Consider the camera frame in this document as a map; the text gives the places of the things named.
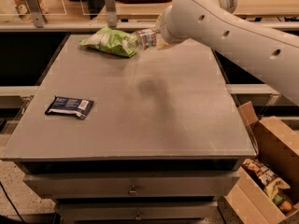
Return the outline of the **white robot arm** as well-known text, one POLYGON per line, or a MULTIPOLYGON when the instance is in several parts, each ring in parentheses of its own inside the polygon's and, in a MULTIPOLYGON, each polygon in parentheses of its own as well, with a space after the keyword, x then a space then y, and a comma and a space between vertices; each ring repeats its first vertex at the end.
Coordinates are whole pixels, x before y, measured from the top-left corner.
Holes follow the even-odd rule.
POLYGON ((299 105, 299 37, 233 14, 237 0, 176 0, 161 16, 169 44, 202 43, 299 105))

